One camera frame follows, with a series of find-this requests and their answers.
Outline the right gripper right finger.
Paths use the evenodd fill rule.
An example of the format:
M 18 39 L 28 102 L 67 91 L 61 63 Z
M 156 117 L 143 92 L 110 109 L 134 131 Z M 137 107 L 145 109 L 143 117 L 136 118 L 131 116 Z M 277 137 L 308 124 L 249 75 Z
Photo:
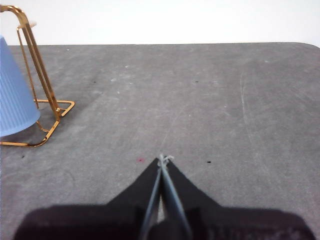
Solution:
M 195 186 L 172 161 L 166 164 L 195 240 L 314 240 L 297 214 L 279 209 L 227 207 Z

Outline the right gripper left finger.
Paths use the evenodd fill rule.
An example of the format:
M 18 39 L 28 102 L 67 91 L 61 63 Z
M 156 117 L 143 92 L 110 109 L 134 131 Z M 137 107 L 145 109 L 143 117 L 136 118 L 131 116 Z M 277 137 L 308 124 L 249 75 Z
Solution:
M 154 185 L 154 159 L 125 190 L 105 204 L 67 204 L 28 213 L 15 232 L 16 240 L 136 240 Z

